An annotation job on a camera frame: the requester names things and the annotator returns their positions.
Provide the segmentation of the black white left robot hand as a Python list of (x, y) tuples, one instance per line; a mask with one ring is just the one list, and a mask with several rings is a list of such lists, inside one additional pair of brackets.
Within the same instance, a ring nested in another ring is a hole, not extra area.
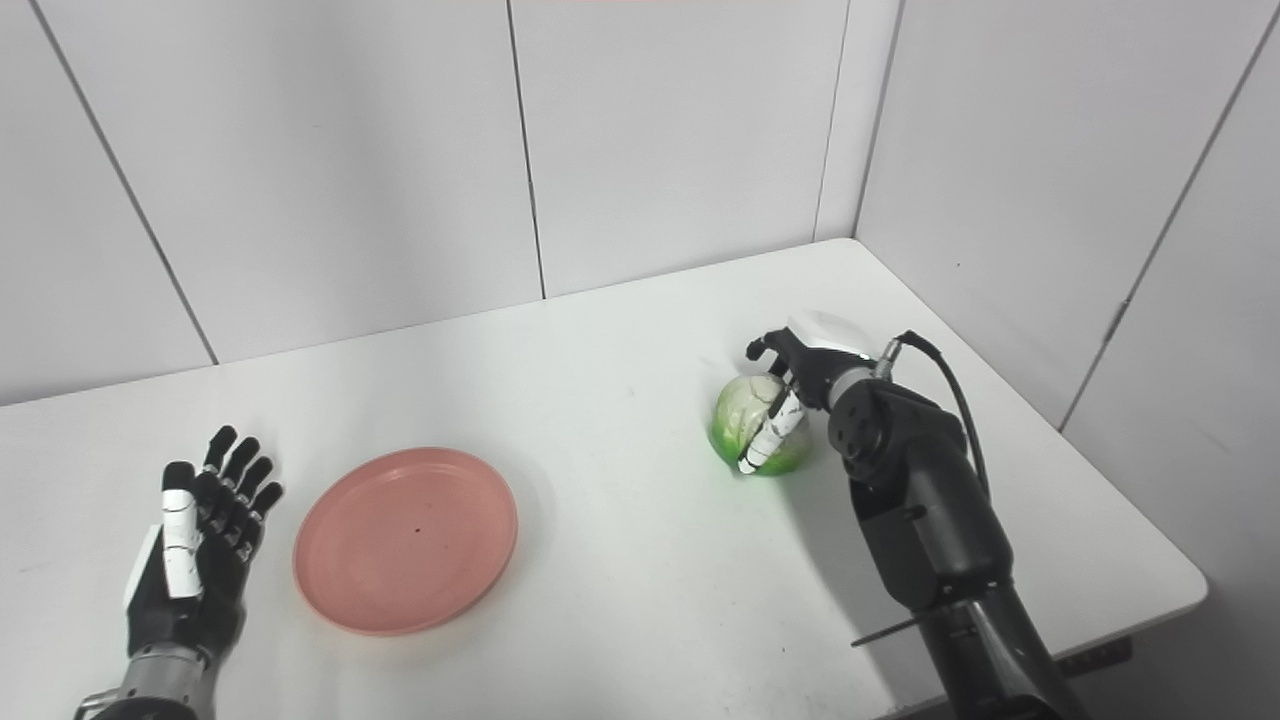
[(218, 664), (239, 639), (244, 588), (266, 519), (285, 493), (252, 436), (221, 427), (202, 462), (172, 461), (159, 524), (143, 539), (125, 589), (128, 655), (160, 646)]

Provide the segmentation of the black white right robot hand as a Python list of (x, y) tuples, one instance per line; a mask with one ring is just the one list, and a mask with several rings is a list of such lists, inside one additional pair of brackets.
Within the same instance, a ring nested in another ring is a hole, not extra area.
[(851, 322), (829, 313), (804, 310), (776, 331), (751, 340), (750, 361), (772, 352), (767, 374), (780, 387), (735, 459), (744, 475), (759, 475), (785, 456), (787, 442), (801, 437), (810, 410), (827, 411), (836, 380), (849, 372), (869, 372), (876, 360), (865, 334)]

